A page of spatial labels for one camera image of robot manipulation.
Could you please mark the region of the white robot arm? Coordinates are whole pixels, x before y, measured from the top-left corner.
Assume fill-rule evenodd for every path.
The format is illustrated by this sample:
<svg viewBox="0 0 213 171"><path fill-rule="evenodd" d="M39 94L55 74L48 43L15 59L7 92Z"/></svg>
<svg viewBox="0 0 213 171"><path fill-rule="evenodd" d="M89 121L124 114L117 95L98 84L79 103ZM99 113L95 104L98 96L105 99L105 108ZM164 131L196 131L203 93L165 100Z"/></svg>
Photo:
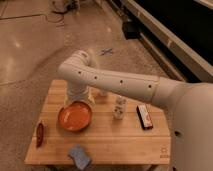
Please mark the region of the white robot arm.
<svg viewBox="0 0 213 171"><path fill-rule="evenodd" d="M58 68L70 99L95 87L168 111L171 119L169 171L213 171L213 83L187 83L159 76L101 70L78 50Z"/></svg>

